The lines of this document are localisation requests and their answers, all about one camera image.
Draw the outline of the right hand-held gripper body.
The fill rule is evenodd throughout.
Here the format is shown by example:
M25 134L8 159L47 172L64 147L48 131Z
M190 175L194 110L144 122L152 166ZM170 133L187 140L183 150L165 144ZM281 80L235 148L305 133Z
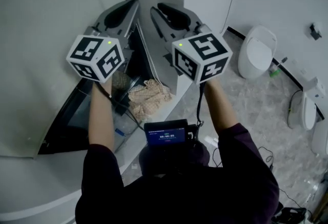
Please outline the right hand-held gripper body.
M165 41L172 54L172 66L197 85L221 75L233 55L224 39L205 24L183 30L183 38Z

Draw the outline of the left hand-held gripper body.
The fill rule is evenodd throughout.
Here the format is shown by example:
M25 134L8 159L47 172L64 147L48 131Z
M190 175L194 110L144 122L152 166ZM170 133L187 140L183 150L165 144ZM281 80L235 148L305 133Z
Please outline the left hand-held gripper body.
M116 34L101 32L96 27L88 27L83 35L78 35L66 61L82 78L105 83L115 71L122 71L127 65L128 42L131 32L121 29Z

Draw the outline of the person's right forearm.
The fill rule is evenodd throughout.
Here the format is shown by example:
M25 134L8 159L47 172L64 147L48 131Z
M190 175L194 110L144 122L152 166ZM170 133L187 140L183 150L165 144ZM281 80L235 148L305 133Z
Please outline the person's right forearm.
M225 129L238 124L233 107L226 96L219 80L213 78L206 81L204 95L209 107L215 131L220 134Z

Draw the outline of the person's left forearm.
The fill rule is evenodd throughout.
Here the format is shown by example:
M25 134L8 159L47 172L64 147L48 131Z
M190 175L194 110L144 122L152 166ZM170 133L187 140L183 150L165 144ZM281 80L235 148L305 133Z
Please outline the person's left forearm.
M112 103L96 83L91 93L88 137L90 144L102 145L114 151Z

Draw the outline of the black baseboard strip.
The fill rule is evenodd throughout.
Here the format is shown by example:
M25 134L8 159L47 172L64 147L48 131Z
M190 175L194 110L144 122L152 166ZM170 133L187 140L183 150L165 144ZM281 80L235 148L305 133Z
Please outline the black baseboard strip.
M246 36L244 36L243 34L241 34L240 32L238 32L237 30L231 28L231 27L227 27L227 31L231 32L232 34L234 34L235 36L237 36L238 38L245 40ZM283 65L280 65L279 69L281 70L281 72L283 72L290 80L292 80L294 82L294 84L300 89L303 90L303 85L299 82L299 80L294 77ZM323 113L321 112L320 108L316 105L316 111L318 113L318 115L320 116L321 120L324 120L325 117L323 115Z

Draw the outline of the black rectangular box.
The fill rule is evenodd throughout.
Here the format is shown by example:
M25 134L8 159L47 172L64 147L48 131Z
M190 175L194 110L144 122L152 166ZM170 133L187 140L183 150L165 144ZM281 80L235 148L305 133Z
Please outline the black rectangular box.
M130 106L128 93L117 91L114 95L114 99L118 102L118 104L114 105L115 112L118 115L123 116Z

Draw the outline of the white egg-shaped toilet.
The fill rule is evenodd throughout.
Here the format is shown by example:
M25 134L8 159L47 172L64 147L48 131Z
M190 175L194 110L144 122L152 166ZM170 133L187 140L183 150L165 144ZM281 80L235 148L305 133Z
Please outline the white egg-shaped toilet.
M277 49L277 37L268 28L257 25L245 37L238 57L238 72L245 79L256 79L271 65Z

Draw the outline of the beige patterned cloth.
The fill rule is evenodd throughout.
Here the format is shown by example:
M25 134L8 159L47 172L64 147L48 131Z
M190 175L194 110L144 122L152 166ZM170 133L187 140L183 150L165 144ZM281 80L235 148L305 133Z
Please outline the beige patterned cloth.
M146 120L159 108L172 100L170 89L154 79L145 80L143 85L137 85L128 93L129 110L138 122Z

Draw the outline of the green toilet brush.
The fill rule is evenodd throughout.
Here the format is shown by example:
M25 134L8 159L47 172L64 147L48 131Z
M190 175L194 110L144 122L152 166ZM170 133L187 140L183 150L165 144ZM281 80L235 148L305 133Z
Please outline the green toilet brush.
M283 63L287 61L287 57L283 58L280 62L274 63L272 62L270 67L269 67L269 76L274 77L279 74L280 72L280 67Z

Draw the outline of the black chest-mounted screen device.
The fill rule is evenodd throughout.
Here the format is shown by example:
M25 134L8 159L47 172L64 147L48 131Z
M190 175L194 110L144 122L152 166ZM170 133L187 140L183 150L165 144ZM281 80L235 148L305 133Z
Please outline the black chest-mounted screen device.
M189 125L186 119L144 124L147 145L163 150L191 146L198 140L198 129L198 125Z

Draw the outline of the white slim toilet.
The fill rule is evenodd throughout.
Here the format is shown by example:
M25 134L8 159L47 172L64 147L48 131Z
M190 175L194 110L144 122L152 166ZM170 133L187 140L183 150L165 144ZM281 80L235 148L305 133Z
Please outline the white slim toilet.
M301 104L301 124L302 127L309 131L313 128L316 122L317 108L315 102L307 95L305 91L302 92Z

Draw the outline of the person's dark sweater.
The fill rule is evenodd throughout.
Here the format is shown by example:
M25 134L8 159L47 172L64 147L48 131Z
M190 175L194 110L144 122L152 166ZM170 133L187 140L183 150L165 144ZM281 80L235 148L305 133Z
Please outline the person's dark sweater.
M190 165L163 177L123 184L117 160L91 145L84 160L77 224L268 224L279 186L241 124L219 135L222 167Z

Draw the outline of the white wall-mounted box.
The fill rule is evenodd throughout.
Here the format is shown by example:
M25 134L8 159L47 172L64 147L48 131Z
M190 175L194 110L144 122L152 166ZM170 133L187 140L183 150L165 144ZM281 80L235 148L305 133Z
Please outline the white wall-mounted box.
M317 76L313 77L303 85L303 92L312 101L317 101L326 97L325 85Z

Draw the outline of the black wall-mounted holder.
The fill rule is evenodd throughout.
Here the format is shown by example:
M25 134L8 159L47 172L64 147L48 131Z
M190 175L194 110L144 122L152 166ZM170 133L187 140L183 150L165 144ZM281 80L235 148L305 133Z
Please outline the black wall-mounted holder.
M322 38L321 32L315 23L310 25L310 35L314 40Z

